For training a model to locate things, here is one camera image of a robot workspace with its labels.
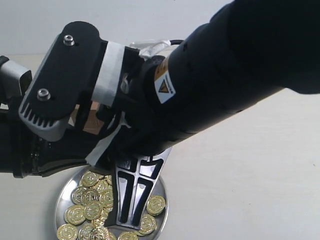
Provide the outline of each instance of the screw head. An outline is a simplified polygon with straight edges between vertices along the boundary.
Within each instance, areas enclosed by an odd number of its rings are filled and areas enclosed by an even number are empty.
[[[51,95],[47,89],[41,88],[38,90],[36,97],[38,98],[39,101],[47,101],[51,98]]]
[[[65,35],[63,37],[63,44],[66,46],[73,46],[75,45],[75,40],[74,37],[71,35]]]

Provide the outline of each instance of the black cable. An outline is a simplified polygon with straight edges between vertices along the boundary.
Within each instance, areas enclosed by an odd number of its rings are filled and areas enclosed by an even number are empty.
[[[171,45],[180,45],[184,40],[170,40]]]
[[[99,139],[104,139],[106,137],[108,137],[110,134],[112,134],[118,127],[119,123],[120,123],[120,119],[121,119],[121,114],[122,112],[119,111],[115,114],[114,120],[112,125],[108,128],[109,123],[105,122],[102,126],[102,128],[100,129],[100,132],[98,134],[98,138]]]

